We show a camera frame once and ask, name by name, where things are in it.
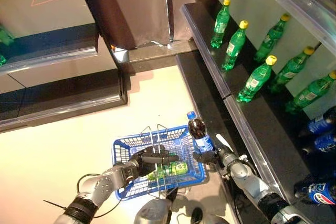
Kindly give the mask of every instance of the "dark soda bottle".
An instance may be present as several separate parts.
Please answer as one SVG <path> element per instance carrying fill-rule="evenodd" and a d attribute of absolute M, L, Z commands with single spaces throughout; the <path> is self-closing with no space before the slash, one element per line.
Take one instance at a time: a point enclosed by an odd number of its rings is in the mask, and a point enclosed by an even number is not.
<path fill-rule="evenodd" d="M 333 129 L 315 140 L 310 140 L 308 144 L 302 148 L 307 154 L 314 153 L 335 153 L 336 152 L 336 130 Z"/>
<path fill-rule="evenodd" d="M 212 151 L 214 149 L 214 145 L 209 135 L 206 133 L 205 123 L 202 121 L 202 119 L 196 117 L 194 111 L 190 111 L 187 114 L 187 117 L 189 119 L 188 129 L 190 135 L 195 139 L 199 151 L 201 153 Z"/>
<path fill-rule="evenodd" d="M 294 195 L 306 204 L 336 204 L 335 180 L 302 181 L 294 185 Z"/>
<path fill-rule="evenodd" d="M 336 106 L 328 109 L 323 115 L 309 121 L 300 131 L 299 137 L 311 134 L 322 134 L 336 127 Z"/>

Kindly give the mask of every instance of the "wall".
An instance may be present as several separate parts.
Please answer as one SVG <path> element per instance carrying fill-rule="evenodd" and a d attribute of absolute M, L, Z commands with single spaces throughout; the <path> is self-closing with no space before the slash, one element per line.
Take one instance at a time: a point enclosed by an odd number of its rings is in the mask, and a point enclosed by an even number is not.
<path fill-rule="evenodd" d="M 230 5 L 230 14 L 235 22 L 239 23 L 242 19 L 249 21 L 246 35 L 256 48 L 260 46 L 268 29 L 285 12 L 275 0 L 232 0 Z M 278 73 L 286 62 L 302 52 L 305 46 L 314 47 L 317 43 L 318 40 L 292 18 L 287 23 L 282 39 L 272 51 L 272 54 L 278 57 L 278 62 L 273 67 L 274 72 Z M 321 45 L 308 59 L 306 67 L 287 84 L 287 88 L 292 95 L 296 95 L 311 81 L 326 76 L 333 69 L 336 69 L 336 56 Z M 327 95 L 306 107 L 304 111 L 308 117 L 313 118 L 333 105 L 336 105 L 335 83 Z"/>
<path fill-rule="evenodd" d="M 0 24 L 15 38 L 94 22 L 85 0 L 0 0 Z"/>

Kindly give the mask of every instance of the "white floor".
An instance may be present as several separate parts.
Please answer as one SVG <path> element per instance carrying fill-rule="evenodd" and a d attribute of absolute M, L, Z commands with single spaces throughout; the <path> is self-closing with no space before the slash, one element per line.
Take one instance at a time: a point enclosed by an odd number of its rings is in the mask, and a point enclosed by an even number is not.
<path fill-rule="evenodd" d="M 0 224 L 53 223 L 63 210 L 42 200 L 68 206 L 76 183 L 86 173 L 101 173 L 112 165 L 111 143 L 118 136 L 140 133 L 160 123 L 187 123 L 193 106 L 177 66 L 131 77 L 129 104 L 71 119 L 0 134 Z M 92 223 L 133 223 L 138 210 L 152 196 L 122 201 L 110 214 Z M 115 195 L 101 207 L 116 204 Z M 202 206 L 210 214 L 233 223 L 219 178 L 210 173 L 205 185 L 181 190 L 171 223 L 190 223 L 190 213 Z"/>

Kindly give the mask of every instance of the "white wall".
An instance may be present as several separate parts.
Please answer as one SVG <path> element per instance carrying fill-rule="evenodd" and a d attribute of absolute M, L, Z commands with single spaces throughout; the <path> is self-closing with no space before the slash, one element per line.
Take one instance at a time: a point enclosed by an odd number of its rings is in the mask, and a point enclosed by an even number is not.
<path fill-rule="evenodd" d="M 286 10 L 275 0 L 232 0 L 230 5 L 230 14 L 235 22 L 239 23 L 242 19 L 249 21 L 246 34 L 256 48 L 260 46 L 268 29 L 285 12 Z M 282 39 L 272 51 L 272 54 L 278 57 L 273 70 L 278 73 L 286 62 L 299 54 L 305 46 L 314 47 L 317 43 L 318 40 L 292 18 L 286 25 Z M 296 95 L 311 81 L 326 76 L 333 69 L 336 69 L 336 56 L 321 45 L 308 59 L 306 67 L 287 84 L 287 88 L 293 95 Z M 335 83 L 327 95 L 306 107 L 305 112 L 313 118 L 333 105 L 336 105 Z"/>

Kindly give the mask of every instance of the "silver metal arm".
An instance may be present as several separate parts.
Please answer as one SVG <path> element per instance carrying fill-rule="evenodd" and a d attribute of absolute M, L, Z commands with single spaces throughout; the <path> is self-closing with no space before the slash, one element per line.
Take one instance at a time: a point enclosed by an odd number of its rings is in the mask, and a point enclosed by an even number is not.
<path fill-rule="evenodd" d="M 54 224 L 89 224 L 111 193 L 136 179 L 138 162 L 133 159 L 106 170 L 100 176 L 85 180 L 81 192 Z"/>
<path fill-rule="evenodd" d="M 228 147 L 218 150 L 218 154 L 236 185 L 244 191 L 256 208 L 263 212 L 271 224 L 312 223 L 257 177 Z"/>

